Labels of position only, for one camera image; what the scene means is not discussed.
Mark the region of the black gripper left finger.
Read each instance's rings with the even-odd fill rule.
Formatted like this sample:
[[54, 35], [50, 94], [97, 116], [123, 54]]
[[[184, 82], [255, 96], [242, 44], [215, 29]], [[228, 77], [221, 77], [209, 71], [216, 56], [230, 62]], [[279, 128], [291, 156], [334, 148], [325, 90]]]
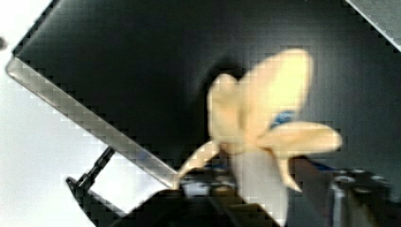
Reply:
[[234, 173], [195, 168], [175, 190], [155, 193], [110, 227], [280, 227], [260, 205], [237, 193]]

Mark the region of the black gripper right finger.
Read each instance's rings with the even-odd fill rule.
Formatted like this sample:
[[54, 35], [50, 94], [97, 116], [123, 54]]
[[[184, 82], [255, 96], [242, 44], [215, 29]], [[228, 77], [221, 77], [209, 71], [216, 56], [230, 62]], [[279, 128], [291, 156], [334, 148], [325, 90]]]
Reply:
[[289, 173], [325, 227], [401, 227], [400, 203], [391, 199], [391, 185], [380, 175], [305, 156], [289, 160]]

